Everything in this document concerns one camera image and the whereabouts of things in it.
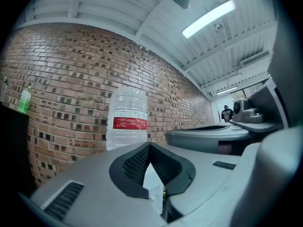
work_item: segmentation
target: large water bottle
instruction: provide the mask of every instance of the large water bottle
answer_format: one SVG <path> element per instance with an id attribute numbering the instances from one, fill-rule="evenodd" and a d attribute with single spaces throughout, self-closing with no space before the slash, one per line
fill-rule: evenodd
<path id="1" fill-rule="evenodd" d="M 121 87 L 111 96 L 106 149 L 147 141 L 147 98 L 134 87 Z"/>

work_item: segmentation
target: black shirt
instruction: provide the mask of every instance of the black shirt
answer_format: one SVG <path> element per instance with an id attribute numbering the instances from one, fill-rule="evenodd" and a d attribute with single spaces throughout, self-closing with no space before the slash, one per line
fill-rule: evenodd
<path id="1" fill-rule="evenodd" d="M 225 120 L 225 122 L 229 122 L 232 119 L 233 110 L 231 109 L 224 109 L 221 113 L 221 118 Z"/>

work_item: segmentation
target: green bottle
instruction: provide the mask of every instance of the green bottle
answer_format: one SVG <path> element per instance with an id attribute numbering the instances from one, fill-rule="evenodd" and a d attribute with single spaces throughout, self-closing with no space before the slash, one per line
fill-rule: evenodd
<path id="1" fill-rule="evenodd" d="M 28 109 L 28 105 L 29 105 L 29 101 L 31 98 L 31 95 L 29 93 L 30 91 L 30 86 L 27 87 L 27 90 L 24 90 L 21 94 L 21 98 L 18 104 L 18 111 L 26 114 L 27 113 L 27 109 Z"/>

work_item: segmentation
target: brick wall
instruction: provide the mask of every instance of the brick wall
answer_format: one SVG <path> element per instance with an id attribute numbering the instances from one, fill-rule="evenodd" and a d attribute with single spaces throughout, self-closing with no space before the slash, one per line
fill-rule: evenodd
<path id="1" fill-rule="evenodd" d="M 31 86 L 28 149 L 37 185 L 105 149 L 112 92 L 146 91 L 148 137 L 213 123 L 210 102 L 181 73 L 134 42 L 102 29 L 41 24 L 15 31 L 2 51 L 0 78 L 9 78 L 4 105 L 17 109 Z"/>

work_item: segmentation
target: air conditioning unit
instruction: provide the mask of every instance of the air conditioning unit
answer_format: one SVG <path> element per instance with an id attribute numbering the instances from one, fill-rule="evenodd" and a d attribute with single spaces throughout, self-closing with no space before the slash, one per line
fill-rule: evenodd
<path id="1" fill-rule="evenodd" d="M 269 51 L 263 51 L 258 54 L 255 54 L 245 60 L 240 61 L 240 65 L 241 65 L 241 67 L 246 67 L 246 66 L 248 66 L 252 63 L 255 63 L 256 61 L 262 60 L 268 56 L 270 56 Z"/>

